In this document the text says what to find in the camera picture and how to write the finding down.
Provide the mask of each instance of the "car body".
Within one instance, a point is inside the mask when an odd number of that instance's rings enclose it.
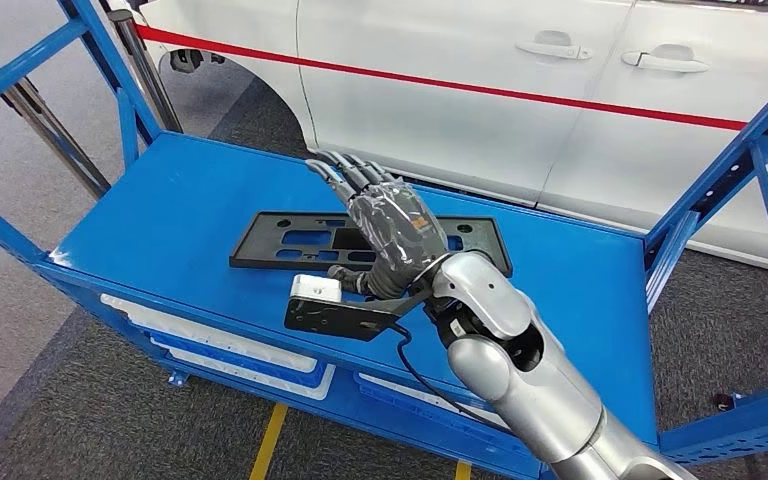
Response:
[[[156,61],[196,48],[243,65],[311,149],[641,230],[768,100],[768,7],[153,0],[138,22],[177,35],[146,42]],[[768,267],[757,182],[691,245]]]

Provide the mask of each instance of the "blue tabletop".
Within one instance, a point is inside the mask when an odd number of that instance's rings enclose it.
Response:
[[[419,188],[438,215],[492,216],[514,266],[513,284],[536,303],[605,404],[642,440],[656,444],[642,241],[542,213]],[[231,268],[228,255],[256,212],[342,212],[298,160],[164,133],[55,250],[71,269],[256,326],[302,352],[399,372],[400,338],[327,337],[283,328],[297,272]],[[421,309],[401,324],[406,351],[425,376],[464,390]]]

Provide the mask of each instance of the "metal pole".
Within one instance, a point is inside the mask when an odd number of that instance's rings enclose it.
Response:
[[[114,10],[107,14],[107,16],[113,22],[119,38],[125,45],[128,54],[130,54],[134,69],[137,72],[137,79],[143,90],[151,98],[163,126],[167,130],[183,132],[181,122],[178,121],[178,115],[175,113],[172,102],[169,100],[169,95],[166,94],[163,82],[160,81],[160,74],[157,73],[154,62],[148,56],[145,44],[137,35],[133,12],[130,10]]]
[[[28,122],[92,196],[101,198],[110,189],[110,183],[49,110],[27,77],[3,95],[7,104]]]

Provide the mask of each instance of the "robotic arm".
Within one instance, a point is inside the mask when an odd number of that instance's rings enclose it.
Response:
[[[328,272],[343,290],[382,299],[348,307],[353,309],[350,315],[361,310],[377,315],[378,323],[361,322],[371,331],[367,340],[387,328],[388,320],[395,322],[424,301],[455,375],[492,405],[559,479],[695,478],[648,448],[605,409],[534,303],[488,258],[480,252],[447,252],[442,228],[413,188],[357,157],[335,152],[323,157],[330,165],[308,160],[308,167],[335,191],[378,254],[369,272],[339,266]],[[405,291],[408,299],[400,300]],[[309,299],[291,299],[285,321],[289,328],[299,328],[294,321],[306,315],[329,315],[346,304],[306,305]],[[328,322],[317,317],[314,323]]]

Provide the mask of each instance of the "yellow floor line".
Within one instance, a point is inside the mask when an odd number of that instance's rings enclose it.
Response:
[[[458,466],[455,467],[455,480],[469,480],[471,474],[472,464],[458,460]]]
[[[257,458],[254,460],[254,467],[252,467],[249,480],[264,480],[266,478],[269,462],[272,461],[272,452],[275,451],[278,435],[281,433],[281,427],[284,425],[284,417],[286,416],[287,406],[283,403],[276,403],[275,408],[272,409],[272,417],[269,418],[266,431],[263,432],[263,440],[260,442],[260,450],[257,451]]]

